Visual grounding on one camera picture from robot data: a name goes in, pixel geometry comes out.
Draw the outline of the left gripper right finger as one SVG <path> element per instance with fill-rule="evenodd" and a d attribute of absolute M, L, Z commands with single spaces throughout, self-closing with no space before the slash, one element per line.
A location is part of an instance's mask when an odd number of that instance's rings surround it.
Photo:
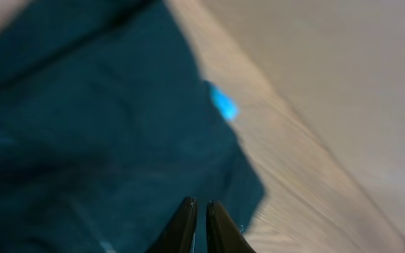
<path fill-rule="evenodd" d="M 208 253 L 256 253 L 219 201 L 207 204 L 206 238 Z"/>

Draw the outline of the black shorts with mesh lining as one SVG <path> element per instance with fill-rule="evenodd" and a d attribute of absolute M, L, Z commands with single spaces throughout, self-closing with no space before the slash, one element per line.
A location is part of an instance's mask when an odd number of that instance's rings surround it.
<path fill-rule="evenodd" d="M 264 186 L 163 1 L 33 1 L 0 33 L 0 252 L 145 252 Z"/>

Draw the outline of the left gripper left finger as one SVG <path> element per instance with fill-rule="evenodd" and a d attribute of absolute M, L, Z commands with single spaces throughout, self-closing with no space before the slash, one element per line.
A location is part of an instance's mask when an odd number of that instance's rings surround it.
<path fill-rule="evenodd" d="M 194 197 L 185 197 L 146 253 L 191 253 L 198 214 Z"/>

